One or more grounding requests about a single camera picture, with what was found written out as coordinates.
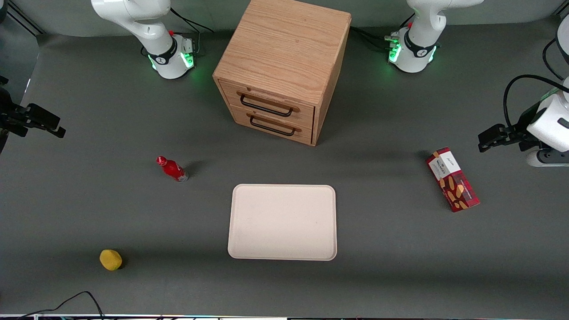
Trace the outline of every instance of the white tray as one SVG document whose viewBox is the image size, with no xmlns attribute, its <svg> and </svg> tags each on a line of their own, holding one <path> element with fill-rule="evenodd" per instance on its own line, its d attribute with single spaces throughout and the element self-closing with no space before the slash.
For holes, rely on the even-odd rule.
<svg viewBox="0 0 569 320">
<path fill-rule="evenodd" d="M 239 184 L 227 250 L 236 259 L 334 259 L 336 192 L 331 186 Z"/>
</svg>

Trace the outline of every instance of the wooden cabinet top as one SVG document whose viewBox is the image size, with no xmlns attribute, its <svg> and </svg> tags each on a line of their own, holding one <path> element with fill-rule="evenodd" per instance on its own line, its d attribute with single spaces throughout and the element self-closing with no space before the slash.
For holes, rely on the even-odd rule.
<svg viewBox="0 0 569 320">
<path fill-rule="evenodd" d="M 293 0 L 251 0 L 213 76 L 318 106 L 351 19 Z"/>
</svg>

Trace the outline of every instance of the drawer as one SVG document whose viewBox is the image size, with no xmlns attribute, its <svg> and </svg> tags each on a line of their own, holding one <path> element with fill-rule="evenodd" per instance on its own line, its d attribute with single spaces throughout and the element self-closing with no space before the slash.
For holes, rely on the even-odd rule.
<svg viewBox="0 0 569 320">
<path fill-rule="evenodd" d="M 312 129 L 270 119 L 259 114 L 254 114 L 253 112 L 238 106 L 230 106 L 230 109 L 233 119 L 240 125 L 274 134 L 281 138 L 287 138 L 306 145 L 311 145 Z"/>
<path fill-rule="evenodd" d="M 312 128 L 314 121 L 313 106 L 272 97 L 245 86 L 229 84 L 224 81 L 219 81 L 219 83 L 230 105 L 251 112 L 255 111 L 255 114 L 264 118 Z"/>
</svg>

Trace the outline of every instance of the gray table surface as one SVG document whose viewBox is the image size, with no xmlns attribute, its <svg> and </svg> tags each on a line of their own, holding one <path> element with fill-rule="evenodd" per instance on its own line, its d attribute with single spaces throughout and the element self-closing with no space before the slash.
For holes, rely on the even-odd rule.
<svg viewBox="0 0 569 320">
<path fill-rule="evenodd" d="M 569 318 L 569 170 L 529 167 L 516 146 L 476 146 L 504 121 L 512 77 L 552 77 L 541 49 L 556 26 L 450 26 L 415 75 L 351 34 L 317 147 L 233 122 L 211 78 L 230 34 L 205 36 L 197 68 L 171 81 L 134 37 L 43 38 L 23 102 L 59 115 L 67 135 L 11 136 L 0 157 L 0 311 L 90 290 L 106 313 Z M 549 89 L 516 84 L 512 117 Z M 459 214 L 424 163 L 444 146 L 481 199 Z M 165 176 L 160 154 L 191 179 Z M 333 186 L 337 257 L 232 259 L 240 183 Z M 106 271 L 105 248 L 126 268 Z M 61 312 L 96 310 L 82 297 Z"/>
</svg>

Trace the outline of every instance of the black metal handle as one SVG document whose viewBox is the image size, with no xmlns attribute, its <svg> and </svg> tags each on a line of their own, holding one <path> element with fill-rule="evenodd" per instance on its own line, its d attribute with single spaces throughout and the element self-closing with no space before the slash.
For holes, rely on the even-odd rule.
<svg viewBox="0 0 569 320">
<path fill-rule="evenodd" d="M 253 108 L 253 109 L 261 110 L 261 111 L 264 111 L 264 112 L 269 112 L 269 113 L 276 114 L 277 116 L 281 116 L 281 117 L 290 117 L 290 115 L 292 114 L 292 108 L 290 108 L 290 110 L 288 110 L 287 113 L 282 113 L 282 112 L 274 111 L 274 110 L 271 110 L 271 109 L 267 109 L 267 108 L 262 107 L 262 106 L 260 106 L 260 105 L 252 104 L 252 103 L 249 103 L 249 102 L 245 102 L 243 99 L 245 99 L 245 95 L 241 95 L 241 99 L 240 99 L 240 100 L 241 100 L 241 104 L 244 105 L 244 106 L 249 106 L 249 107 L 251 107 L 251 108 Z"/>
<path fill-rule="evenodd" d="M 249 119 L 249 123 L 251 123 L 252 126 L 256 126 L 257 128 L 261 128 L 261 129 L 265 129 L 274 133 L 278 133 L 278 134 L 282 134 L 283 136 L 286 137 L 292 137 L 292 135 L 294 134 L 295 129 L 292 129 L 292 132 L 284 132 L 284 131 L 280 131 L 280 130 L 276 130 L 273 128 L 270 128 L 268 126 L 264 126 L 264 125 L 260 125 L 260 124 L 256 124 L 255 122 L 253 122 L 253 119 L 255 119 L 254 116 L 251 116 L 251 118 Z"/>
</svg>

